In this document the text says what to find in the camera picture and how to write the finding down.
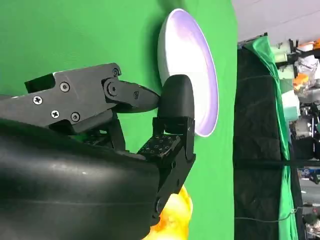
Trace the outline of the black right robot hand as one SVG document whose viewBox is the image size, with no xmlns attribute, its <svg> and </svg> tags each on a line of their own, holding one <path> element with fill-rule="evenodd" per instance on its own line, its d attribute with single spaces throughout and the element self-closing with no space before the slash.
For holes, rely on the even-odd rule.
<svg viewBox="0 0 320 240">
<path fill-rule="evenodd" d="M 195 162 L 190 78 L 162 93 L 115 63 L 53 72 L 0 98 L 0 237 L 141 240 Z"/>
</svg>

